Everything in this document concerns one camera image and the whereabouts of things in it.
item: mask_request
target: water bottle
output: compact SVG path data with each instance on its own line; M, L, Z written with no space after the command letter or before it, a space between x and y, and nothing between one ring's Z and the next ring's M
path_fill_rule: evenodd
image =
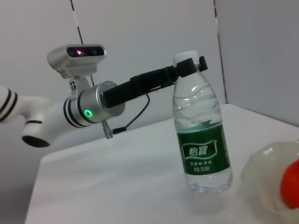
M192 58L199 67L197 51L173 57L177 63ZM200 70L179 77L173 94L173 115L187 184L199 195L220 194L232 183L232 171L216 95Z

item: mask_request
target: red object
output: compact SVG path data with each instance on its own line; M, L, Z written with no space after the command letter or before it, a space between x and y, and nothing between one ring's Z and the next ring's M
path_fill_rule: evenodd
M286 204L292 209L299 208L299 160L285 170L280 193Z

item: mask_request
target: robotic arm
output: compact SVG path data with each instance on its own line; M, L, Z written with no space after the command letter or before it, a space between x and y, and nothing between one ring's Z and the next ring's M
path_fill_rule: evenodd
M125 102L174 84L178 77L195 73L196 66L207 69L204 57L195 66L190 58L176 67L144 73L121 85L105 81L91 87L86 76L96 72L105 55L104 47L97 44L66 45L53 50L48 62L63 78L70 79L71 96L54 104L46 98L19 97L0 86L0 123L23 116L22 139L33 147L48 147L65 133L97 123L103 124L106 137L111 138L106 120L121 115Z

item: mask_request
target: camera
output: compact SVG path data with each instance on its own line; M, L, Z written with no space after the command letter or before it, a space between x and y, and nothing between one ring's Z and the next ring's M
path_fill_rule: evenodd
M48 62L63 78L89 76L106 53L100 44L69 44L51 51Z

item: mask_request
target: white bottle cap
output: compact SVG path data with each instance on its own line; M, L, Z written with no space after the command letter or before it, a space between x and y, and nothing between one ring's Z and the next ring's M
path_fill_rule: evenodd
M198 51L191 50L191 51L183 52L183 53L180 53L180 54L177 54L177 55L173 56L172 57L173 65L177 66L177 63L179 63L181 61L184 61L188 58L192 58L194 64L199 64Z

